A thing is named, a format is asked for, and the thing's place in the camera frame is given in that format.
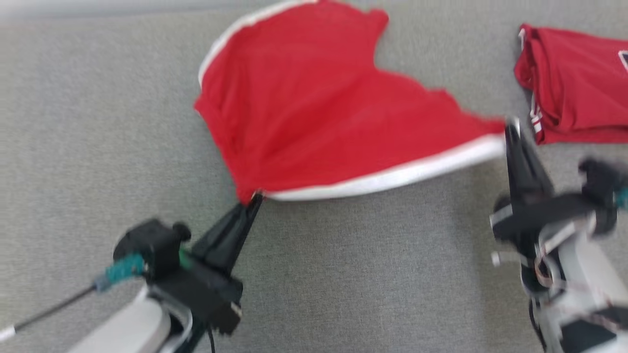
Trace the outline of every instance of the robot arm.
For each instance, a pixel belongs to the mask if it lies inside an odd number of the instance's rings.
[[[553,186],[515,125],[506,129],[510,195],[490,217],[498,241],[521,263],[533,327],[547,352],[628,352],[628,290],[595,243],[625,207],[628,173],[587,160],[582,192],[555,195]]]
[[[69,353],[190,353],[213,330],[230,335],[240,322],[242,283],[231,276],[263,201],[236,205],[191,251],[189,229],[149,220],[131,229],[114,250],[114,265],[92,286],[32,319],[0,332],[0,340],[113,284],[141,275],[146,285],[136,299],[79,342]]]

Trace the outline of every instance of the gray fabric surface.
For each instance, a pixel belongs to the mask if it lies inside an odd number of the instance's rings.
[[[523,21],[628,38],[625,0],[373,3],[391,17],[378,65],[483,114],[528,112],[512,75]],[[83,287],[143,219],[184,220],[199,236],[236,202],[192,105],[211,42],[250,10],[2,25],[0,327]],[[540,149],[559,188],[579,186],[591,154],[628,160],[628,147]],[[490,263],[488,214],[506,188],[496,160],[364,197],[266,202],[235,269],[244,320],[218,351],[539,352],[516,266]],[[617,235],[603,245],[628,281],[626,215]],[[138,286],[0,352],[64,352]]]

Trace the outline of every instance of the wire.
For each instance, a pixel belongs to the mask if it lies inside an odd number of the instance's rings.
[[[92,293],[93,291],[96,290],[96,285],[91,285],[88,288],[78,292],[77,294],[75,294],[73,297],[66,299],[64,301],[62,301],[61,303],[55,305],[54,307],[51,307],[50,309],[41,312],[25,321],[22,321],[21,323],[17,324],[14,326],[15,332],[19,332],[20,330],[25,329],[26,327],[30,326],[31,324],[40,321],[46,317],[49,317],[50,315],[56,313],[57,311],[75,303],[76,301],[81,300],[83,297],[89,295],[90,293]]]
[[[207,335],[209,336],[209,345],[212,346],[212,353],[216,353],[216,346],[214,345],[214,334],[212,333],[212,329],[207,330]]]
[[[534,329],[534,332],[536,332],[536,336],[539,337],[539,341],[541,341],[541,346],[543,346],[543,352],[546,352],[548,346],[545,343],[545,338],[543,338],[543,333],[541,331],[541,327],[536,322],[536,319],[534,317],[533,305],[534,305],[534,303],[532,301],[532,298],[530,298],[530,303],[528,304],[528,313],[530,315],[530,322],[532,323],[532,328]]]

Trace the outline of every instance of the white trim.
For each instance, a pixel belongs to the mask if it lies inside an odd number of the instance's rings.
[[[628,71],[628,62],[626,62],[626,59],[624,58],[624,55],[628,55],[628,50],[620,50],[617,54],[619,55],[619,60],[624,63],[624,67]]]
[[[259,9],[253,13],[246,14],[240,17],[236,22],[233,22],[224,31],[220,37],[212,44],[209,52],[203,59],[203,62],[200,64],[200,68],[198,69],[198,84],[203,85],[203,76],[205,75],[205,71],[212,63],[212,61],[216,58],[216,56],[220,53],[220,51],[227,45],[228,40],[239,30],[244,27],[252,26],[257,22],[260,22],[264,19],[275,16],[278,13],[282,13],[291,8],[295,8],[297,6],[305,5],[305,4],[313,4],[317,3],[318,0],[289,0],[284,1],[282,3],[277,3],[274,5],[270,5],[263,9]]]
[[[519,41],[521,42],[521,51],[523,52],[523,44],[526,43],[526,30],[524,28],[521,28],[521,31],[519,31],[519,34],[517,36],[519,37]]]
[[[402,187],[437,175],[449,173],[504,154],[506,142],[502,134],[485,135],[437,155],[394,166],[377,173],[333,185],[320,185],[265,196],[280,201],[319,200],[363,195]]]
[[[543,130],[543,125],[541,123],[541,118],[543,118],[543,112],[541,112],[541,106],[536,103],[536,99],[534,99],[534,92],[532,92],[532,98],[530,98],[530,120],[534,126],[534,132],[539,133]]]

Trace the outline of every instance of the white cable sheath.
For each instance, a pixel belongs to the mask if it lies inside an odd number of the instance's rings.
[[[15,336],[15,326],[7,327],[6,329],[0,331],[0,342],[4,342],[13,336]]]

